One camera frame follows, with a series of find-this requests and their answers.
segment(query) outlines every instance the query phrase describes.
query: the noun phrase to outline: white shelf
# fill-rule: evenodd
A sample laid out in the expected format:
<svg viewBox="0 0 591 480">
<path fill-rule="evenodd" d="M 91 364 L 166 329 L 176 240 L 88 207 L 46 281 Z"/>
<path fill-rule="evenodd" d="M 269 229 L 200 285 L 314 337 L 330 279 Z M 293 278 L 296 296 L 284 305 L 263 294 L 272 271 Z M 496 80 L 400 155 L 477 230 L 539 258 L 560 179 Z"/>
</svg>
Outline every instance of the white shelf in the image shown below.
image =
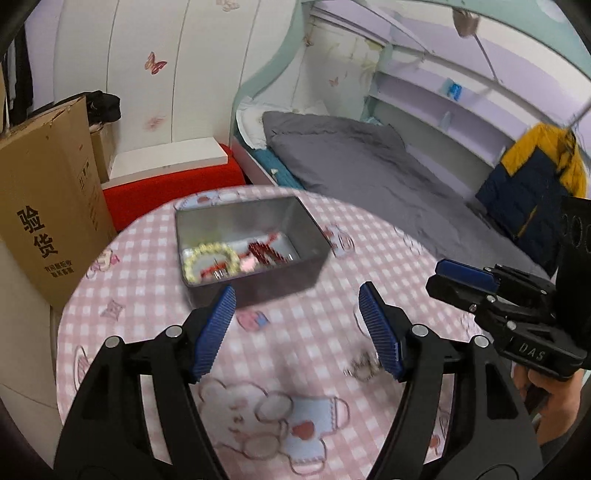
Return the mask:
<svg viewBox="0 0 591 480">
<path fill-rule="evenodd" d="M 226 163 L 228 155 L 213 137 L 140 148 L 120 153 L 115 157 L 109 181 L 102 184 L 102 189 L 168 173 Z"/>
<path fill-rule="evenodd" d="M 404 80 L 379 74 L 369 95 L 439 130 L 490 167 L 495 167 L 503 150 L 513 144 L 510 137 L 464 107 Z M 447 129 L 442 129 L 441 120 L 447 112 L 452 121 Z"/>
<path fill-rule="evenodd" d="M 529 125 L 523 123 L 513 114 L 507 112 L 485 96 L 473 92 L 464 86 L 462 86 L 462 94 L 460 95 L 459 101 L 456 102 L 455 100 L 449 99 L 441 91 L 449 79 L 437 73 L 421 69 L 415 63 L 406 63 L 392 59 L 385 67 L 380 68 L 380 72 L 421 87 L 455 105 L 460 105 L 513 140 L 521 138 L 529 128 Z"/>
<path fill-rule="evenodd" d="M 400 18 L 400 22 L 427 42 L 430 54 L 469 69 L 483 77 L 492 78 L 484 55 L 473 39 L 460 38 L 453 27 L 422 20 Z M 584 101 L 566 92 L 558 80 L 529 60 L 484 38 L 481 39 L 499 77 L 501 86 L 521 97 L 558 124 L 567 122 Z M 413 40 L 396 29 L 392 43 L 422 53 Z"/>
</svg>

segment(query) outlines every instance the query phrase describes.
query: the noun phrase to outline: black camera device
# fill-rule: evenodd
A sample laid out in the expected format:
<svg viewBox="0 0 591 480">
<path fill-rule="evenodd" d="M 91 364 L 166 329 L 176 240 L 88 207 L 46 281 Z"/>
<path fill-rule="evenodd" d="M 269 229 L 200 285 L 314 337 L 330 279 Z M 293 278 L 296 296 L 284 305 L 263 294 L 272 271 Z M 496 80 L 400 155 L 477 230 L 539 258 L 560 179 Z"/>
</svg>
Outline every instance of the black camera device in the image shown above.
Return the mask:
<svg viewBox="0 0 591 480">
<path fill-rule="evenodd" d="M 558 380 L 591 369 L 591 200 L 564 197 L 556 285 L 503 265 L 438 262 L 434 299 L 475 315 L 501 356 Z"/>
</svg>

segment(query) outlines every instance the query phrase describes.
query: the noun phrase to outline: cardboard box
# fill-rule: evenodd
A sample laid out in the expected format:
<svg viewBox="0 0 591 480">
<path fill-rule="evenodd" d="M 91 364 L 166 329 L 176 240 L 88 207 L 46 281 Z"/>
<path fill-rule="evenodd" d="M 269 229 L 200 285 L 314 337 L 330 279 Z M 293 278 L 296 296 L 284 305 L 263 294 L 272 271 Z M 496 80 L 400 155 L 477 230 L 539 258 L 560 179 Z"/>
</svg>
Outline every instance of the cardboard box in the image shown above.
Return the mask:
<svg viewBox="0 0 591 480">
<path fill-rule="evenodd" d="M 0 140 L 0 236 L 56 309 L 116 234 L 93 159 L 83 98 Z"/>
<path fill-rule="evenodd" d="M 90 134 L 92 150 L 95 152 L 96 169 L 101 183 L 109 181 L 115 160 L 115 142 L 111 124 L 104 124 Z"/>
</svg>

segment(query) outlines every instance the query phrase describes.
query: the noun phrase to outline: hanging jacket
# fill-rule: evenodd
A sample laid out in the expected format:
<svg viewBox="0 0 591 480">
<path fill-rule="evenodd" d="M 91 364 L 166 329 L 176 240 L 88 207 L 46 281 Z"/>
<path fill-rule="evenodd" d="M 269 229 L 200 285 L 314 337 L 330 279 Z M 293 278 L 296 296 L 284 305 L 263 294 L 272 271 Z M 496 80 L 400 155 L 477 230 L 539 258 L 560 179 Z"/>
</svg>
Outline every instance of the hanging jacket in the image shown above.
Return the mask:
<svg viewBox="0 0 591 480">
<path fill-rule="evenodd" d="M 560 252 L 560 199 L 584 198 L 587 178 L 574 134 L 538 124 L 503 156 L 476 198 L 550 276 Z"/>
</svg>

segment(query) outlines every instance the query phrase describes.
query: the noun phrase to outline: red jewelry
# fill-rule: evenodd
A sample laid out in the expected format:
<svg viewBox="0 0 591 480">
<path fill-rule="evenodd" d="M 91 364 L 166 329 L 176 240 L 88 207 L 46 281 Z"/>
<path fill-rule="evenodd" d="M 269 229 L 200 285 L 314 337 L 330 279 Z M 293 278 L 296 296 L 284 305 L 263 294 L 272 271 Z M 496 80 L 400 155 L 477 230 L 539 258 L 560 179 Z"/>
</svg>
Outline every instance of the red jewelry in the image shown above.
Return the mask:
<svg viewBox="0 0 591 480">
<path fill-rule="evenodd" d="M 271 265 L 269 258 L 276 264 L 287 263 L 287 259 L 279 254 L 276 250 L 269 247 L 267 244 L 260 242 L 253 242 L 248 245 L 248 249 L 256 257 L 256 259 L 263 265 Z"/>
</svg>

